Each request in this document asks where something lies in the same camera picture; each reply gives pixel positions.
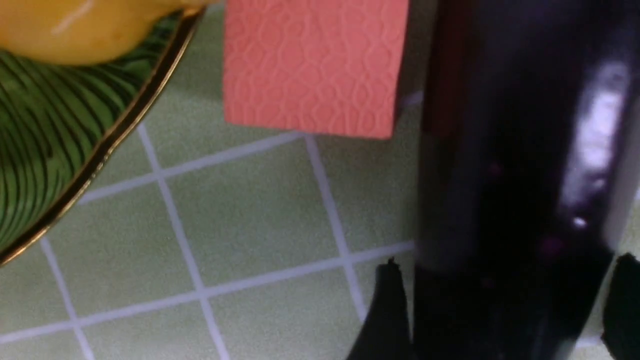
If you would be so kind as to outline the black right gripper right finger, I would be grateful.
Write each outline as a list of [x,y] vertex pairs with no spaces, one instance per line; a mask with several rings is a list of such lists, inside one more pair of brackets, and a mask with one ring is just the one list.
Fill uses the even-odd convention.
[[614,360],[640,358],[640,262],[618,257],[602,314],[602,342]]

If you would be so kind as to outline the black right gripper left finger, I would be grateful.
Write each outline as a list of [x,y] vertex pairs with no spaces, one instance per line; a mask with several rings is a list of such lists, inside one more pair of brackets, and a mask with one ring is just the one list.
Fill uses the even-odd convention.
[[400,265],[393,257],[375,269],[375,289],[348,360],[409,360],[409,307]]

